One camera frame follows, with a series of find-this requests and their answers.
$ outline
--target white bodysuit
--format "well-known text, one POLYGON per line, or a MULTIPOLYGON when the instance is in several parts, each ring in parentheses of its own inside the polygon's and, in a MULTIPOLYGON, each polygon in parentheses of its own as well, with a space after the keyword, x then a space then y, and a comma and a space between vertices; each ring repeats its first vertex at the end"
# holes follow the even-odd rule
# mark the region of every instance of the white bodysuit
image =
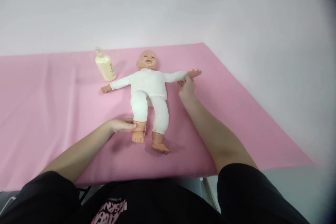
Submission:
POLYGON ((148 106, 152 105, 155 112, 153 131, 164 135, 169 122, 166 82, 181 81, 186 73, 186 71, 180 71, 170 74, 144 68, 130 76, 111 82, 110 86, 115 90, 131 85, 134 121, 146 122, 148 106))

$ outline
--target doll head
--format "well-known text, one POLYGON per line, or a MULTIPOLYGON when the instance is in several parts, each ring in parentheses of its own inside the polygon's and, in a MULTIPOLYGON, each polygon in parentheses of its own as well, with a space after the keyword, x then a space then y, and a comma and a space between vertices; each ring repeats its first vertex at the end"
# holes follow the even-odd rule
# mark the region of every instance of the doll head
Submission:
POLYGON ((144 68, 149 68, 152 70, 156 70, 156 55, 153 51, 146 50, 143 51, 136 63, 139 70, 144 68))

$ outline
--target lotion bottle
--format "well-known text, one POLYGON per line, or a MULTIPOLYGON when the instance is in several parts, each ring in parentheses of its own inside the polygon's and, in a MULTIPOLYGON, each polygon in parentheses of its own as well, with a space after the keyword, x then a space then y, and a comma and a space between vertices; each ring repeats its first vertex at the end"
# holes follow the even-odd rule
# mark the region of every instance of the lotion bottle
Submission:
POLYGON ((106 81, 113 81, 117 76, 110 57, 103 53, 100 47, 96 47, 96 64, 106 81))

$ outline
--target bottle label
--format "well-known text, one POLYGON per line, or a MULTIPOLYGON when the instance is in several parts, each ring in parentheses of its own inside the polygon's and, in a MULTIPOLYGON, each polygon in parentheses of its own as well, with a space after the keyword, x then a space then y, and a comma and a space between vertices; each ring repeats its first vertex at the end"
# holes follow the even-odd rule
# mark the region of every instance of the bottle label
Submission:
POLYGON ((115 77, 116 73, 115 73, 115 71, 113 69, 112 63, 110 64, 110 67, 111 67, 111 71, 110 72, 112 72, 112 76, 115 77))

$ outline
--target doll foot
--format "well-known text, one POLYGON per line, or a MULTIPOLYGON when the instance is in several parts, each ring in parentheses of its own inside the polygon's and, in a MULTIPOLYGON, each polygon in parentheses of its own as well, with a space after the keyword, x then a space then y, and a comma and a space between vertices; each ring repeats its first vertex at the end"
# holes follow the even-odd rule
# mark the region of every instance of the doll foot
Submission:
POLYGON ((163 143, 152 143, 152 148, 157 152, 167 155, 169 153, 168 148, 163 143))
POLYGON ((142 144, 144 142, 144 132, 133 131, 132 141, 136 144, 142 144))

